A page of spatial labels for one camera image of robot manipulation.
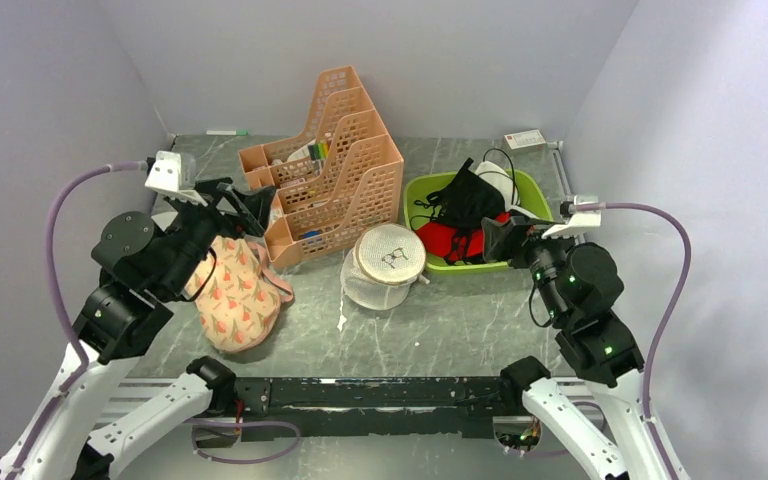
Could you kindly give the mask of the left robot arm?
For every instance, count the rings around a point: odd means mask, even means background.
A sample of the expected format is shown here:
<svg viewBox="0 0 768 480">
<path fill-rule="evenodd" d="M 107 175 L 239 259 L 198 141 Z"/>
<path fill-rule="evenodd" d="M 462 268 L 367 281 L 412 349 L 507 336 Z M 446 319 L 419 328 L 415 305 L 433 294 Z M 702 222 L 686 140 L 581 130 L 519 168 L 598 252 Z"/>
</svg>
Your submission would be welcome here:
<svg viewBox="0 0 768 480">
<path fill-rule="evenodd" d="M 262 235 L 272 186 L 237 190 L 227 178 L 200 181 L 199 203 L 171 201 L 168 225 L 126 212 L 92 250 L 98 287 L 67 324 L 60 371 L 33 420 L 0 457 L 0 479 L 114 479 L 141 453 L 191 417 L 233 409 L 232 372 L 211 357 L 191 363 L 161 394 L 106 427 L 99 417 L 122 380 L 171 319 L 169 304 L 189 299 L 186 283 L 215 239 Z"/>
</svg>

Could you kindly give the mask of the white mesh laundry bag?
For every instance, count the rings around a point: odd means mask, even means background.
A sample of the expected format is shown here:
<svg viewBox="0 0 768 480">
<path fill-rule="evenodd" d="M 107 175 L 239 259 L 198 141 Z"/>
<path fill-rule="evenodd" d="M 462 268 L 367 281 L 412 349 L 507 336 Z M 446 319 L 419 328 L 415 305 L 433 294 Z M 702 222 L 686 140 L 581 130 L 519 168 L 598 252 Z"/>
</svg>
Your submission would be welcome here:
<svg viewBox="0 0 768 480">
<path fill-rule="evenodd" d="M 396 223 L 370 227 L 343 260 L 341 294 L 367 310 L 392 310 L 405 301 L 415 283 L 430 283 L 426 263 L 427 252 L 413 230 Z"/>
</svg>

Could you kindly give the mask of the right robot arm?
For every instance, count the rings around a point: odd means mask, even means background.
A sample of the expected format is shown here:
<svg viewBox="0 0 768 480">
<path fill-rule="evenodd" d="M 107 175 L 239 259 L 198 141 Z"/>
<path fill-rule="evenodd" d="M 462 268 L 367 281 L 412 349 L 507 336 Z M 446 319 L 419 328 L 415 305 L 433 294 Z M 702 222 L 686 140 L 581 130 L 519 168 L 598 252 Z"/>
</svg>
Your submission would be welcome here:
<svg viewBox="0 0 768 480">
<path fill-rule="evenodd" d="M 530 413 L 591 479 L 685 479 L 658 423 L 645 385 L 646 362 L 631 330 L 612 307 L 624 291 L 610 253 L 562 237 L 564 225 L 528 216 L 484 218 L 483 255 L 526 269 L 542 299 L 562 357 L 590 392 L 613 435 L 607 437 L 564 394 L 535 357 L 501 371 L 502 406 Z"/>
</svg>

